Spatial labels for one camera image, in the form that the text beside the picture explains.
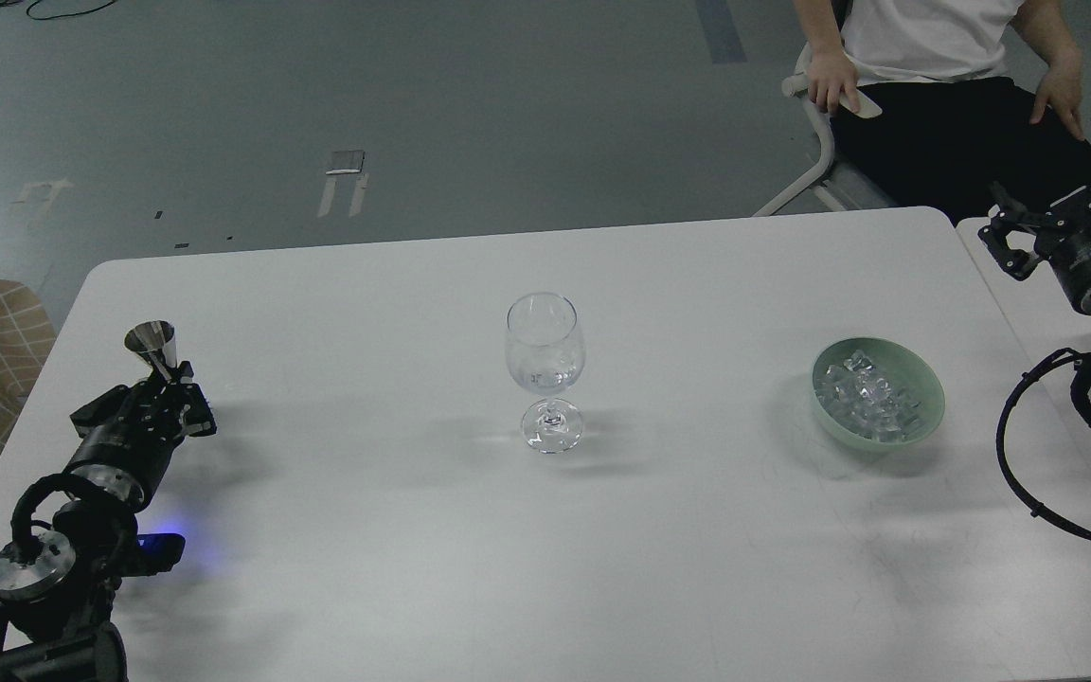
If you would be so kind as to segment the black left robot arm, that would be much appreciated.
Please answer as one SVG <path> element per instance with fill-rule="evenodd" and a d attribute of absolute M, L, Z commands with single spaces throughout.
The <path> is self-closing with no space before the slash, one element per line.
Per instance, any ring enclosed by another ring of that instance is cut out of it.
<path fill-rule="evenodd" d="M 190 362 L 157 364 L 72 414 L 80 445 L 19 496 L 0 549 L 0 681 L 125 681 L 125 579 L 170 571 L 185 536 L 140 533 L 178 445 L 217 430 Z"/>

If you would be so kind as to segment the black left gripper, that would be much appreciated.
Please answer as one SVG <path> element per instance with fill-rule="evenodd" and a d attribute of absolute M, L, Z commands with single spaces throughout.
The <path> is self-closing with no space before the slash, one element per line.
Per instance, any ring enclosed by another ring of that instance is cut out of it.
<path fill-rule="evenodd" d="M 122 502 L 152 502 L 187 436 L 217 435 L 209 400 L 183 361 L 166 387 L 149 380 L 108 388 L 70 421 L 81 438 L 65 475 L 81 476 Z"/>

